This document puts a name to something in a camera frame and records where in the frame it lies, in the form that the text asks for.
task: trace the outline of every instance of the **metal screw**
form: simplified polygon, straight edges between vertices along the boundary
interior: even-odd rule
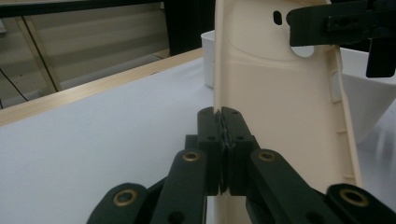
[[[274,161],[275,160],[275,155],[271,152],[261,152],[259,154],[259,158],[262,161]]]
[[[341,189],[340,196],[346,202],[358,207],[365,207],[369,205],[369,200],[367,197],[354,189]]]
[[[133,203],[137,198],[137,191],[134,189],[124,189],[116,194],[113,203],[116,206],[123,207]]]
[[[199,154],[196,152],[187,152],[183,155],[183,160],[185,161],[198,161]]]

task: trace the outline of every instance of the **white container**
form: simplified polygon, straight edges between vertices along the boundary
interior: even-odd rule
[[[359,143],[374,128],[396,97],[396,76],[368,78],[368,53],[341,49],[343,82],[352,115],[355,139]]]
[[[202,48],[204,50],[204,76],[206,86],[213,88],[213,74],[215,69],[215,31],[201,34]]]
[[[261,147],[282,154],[322,192],[335,183],[361,186],[340,49],[316,46],[312,56],[301,57],[289,45],[287,14],[323,4],[218,0],[214,82],[215,108],[239,110]],[[217,208],[218,223],[249,223],[243,198],[223,196]]]

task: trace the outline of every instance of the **cable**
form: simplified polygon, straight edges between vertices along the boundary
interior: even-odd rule
[[[17,90],[17,92],[20,94],[21,97],[23,97],[23,99],[27,102],[29,101],[28,99],[26,99],[26,97],[24,97],[24,95],[20,92],[20,90],[18,90],[18,88],[15,86],[15,84],[6,76],[6,74],[3,72],[3,69],[0,68],[0,72],[3,74],[3,76],[9,81],[9,83],[11,83],[11,85],[15,88],[15,90]]]

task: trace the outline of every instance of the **black bracket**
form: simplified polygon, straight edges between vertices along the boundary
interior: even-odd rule
[[[89,224],[201,224],[206,196],[246,196],[253,224],[396,223],[396,214],[367,191],[340,184],[311,189],[277,152],[260,149],[242,114],[223,107],[198,113],[168,177],[149,189],[122,184],[107,193]]]
[[[396,68],[396,1],[353,1],[292,10],[290,45],[339,45],[370,39],[367,77],[392,77]]]

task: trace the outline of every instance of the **white table surface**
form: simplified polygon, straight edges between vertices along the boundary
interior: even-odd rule
[[[0,223],[85,223],[113,187],[167,176],[197,112],[202,59],[0,127]]]

